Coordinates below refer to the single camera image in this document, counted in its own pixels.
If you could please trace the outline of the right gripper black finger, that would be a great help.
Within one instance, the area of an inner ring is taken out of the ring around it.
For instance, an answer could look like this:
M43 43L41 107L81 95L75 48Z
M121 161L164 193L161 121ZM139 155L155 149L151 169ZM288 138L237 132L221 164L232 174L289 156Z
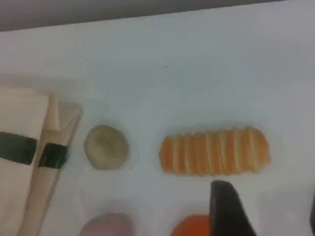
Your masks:
M212 236L256 235L238 192L228 181L211 182L209 222Z
M312 208L310 212L310 227L311 227L313 236L315 236L315 194L313 196Z

